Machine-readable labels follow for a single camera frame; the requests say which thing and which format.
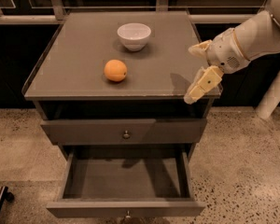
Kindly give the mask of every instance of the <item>dark background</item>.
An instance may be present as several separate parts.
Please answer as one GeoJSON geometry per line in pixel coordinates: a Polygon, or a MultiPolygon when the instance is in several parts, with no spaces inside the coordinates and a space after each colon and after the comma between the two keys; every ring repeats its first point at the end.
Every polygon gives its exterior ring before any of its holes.
{"type": "MultiPolygon", "coordinates": [[[[3,9],[5,15],[52,15],[52,9],[31,9],[28,0],[14,0],[16,8],[3,9]]],[[[255,12],[242,9],[236,13],[255,12]]],[[[193,9],[192,13],[211,10],[193,9]]],[[[202,40],[213,39],[237,24],[197,24],[202,40]]],[[[58,25],[0,25],[0,108],[34,107],[26,102],[21,88],[58,25]]],[[[280,70],[280,54],[267,55],[247,68],[223,77],[223,93],[218,106],[257,106],[280,70]]]]}

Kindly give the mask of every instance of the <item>cabinet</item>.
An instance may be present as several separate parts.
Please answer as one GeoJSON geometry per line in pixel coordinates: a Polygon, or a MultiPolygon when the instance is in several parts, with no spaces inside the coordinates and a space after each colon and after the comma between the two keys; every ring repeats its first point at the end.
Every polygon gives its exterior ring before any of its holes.
{"type": "Polygon", "coordinates": [[[203,135],[214,89],[187,105],[183,96],[201,66],[188,53],[199,42],[189,16],[170,12],[73,12],[23,88],[42,128],[67,159],[56,217],[196,216],[189,158],[203,135]],[[140,51],[117,38],[124,23],[152,30],[140,51]],[[128,67],[108,81],[111,59],[128,67]]]}

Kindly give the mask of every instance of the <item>gray tabletop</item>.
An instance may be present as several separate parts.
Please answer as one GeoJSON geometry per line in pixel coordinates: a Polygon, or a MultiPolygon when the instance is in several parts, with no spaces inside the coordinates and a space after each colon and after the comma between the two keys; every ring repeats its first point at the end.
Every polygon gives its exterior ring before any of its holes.
{"type": "MultiPolygon", "coordinates": [[[[27,100],[91,100],[127,97],[182,97],[206,61],[188,53],[199,43],[189,16],[172,12],[74,12],[55,40],[25,93],[27,100]],[[152,30],[148,44],[130,52],[118,28],[141,22],[152,30]],[[128,68],[120,83],[108,81],[105,63],[121,60],[128,68]]],[[[215,89],[211,96],[219,96],[215,89]]]]}

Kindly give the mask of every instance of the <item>floor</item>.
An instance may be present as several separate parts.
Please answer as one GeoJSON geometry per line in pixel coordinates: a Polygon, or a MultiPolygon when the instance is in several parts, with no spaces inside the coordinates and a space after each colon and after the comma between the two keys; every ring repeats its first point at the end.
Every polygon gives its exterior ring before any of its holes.
{"type": "MultiPolygon", "coordinates": [[[[0,109],[0,187],[15,195],[0,223],[120,223],[118,218],[55,218],[65,159],[42,132],[35,110],[0,109]]],[[[213,107],[189,163],[197,217],[131,218],[126,223],[280,223],[280,107],[262,120],[252,107],[213,107]]]]}

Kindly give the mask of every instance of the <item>white pole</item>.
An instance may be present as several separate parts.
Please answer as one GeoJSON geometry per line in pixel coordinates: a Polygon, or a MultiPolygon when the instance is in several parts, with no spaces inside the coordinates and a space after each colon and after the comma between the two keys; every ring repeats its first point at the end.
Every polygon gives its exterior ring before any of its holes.
{"type": "Polygon", "coordinates": [[[267,119],[280,102],[280,71],[277,77],[274,79],[271,87],[267,90],[263,96],[259,106],[256,108],[256,112],[262,119],[267,119]]]}

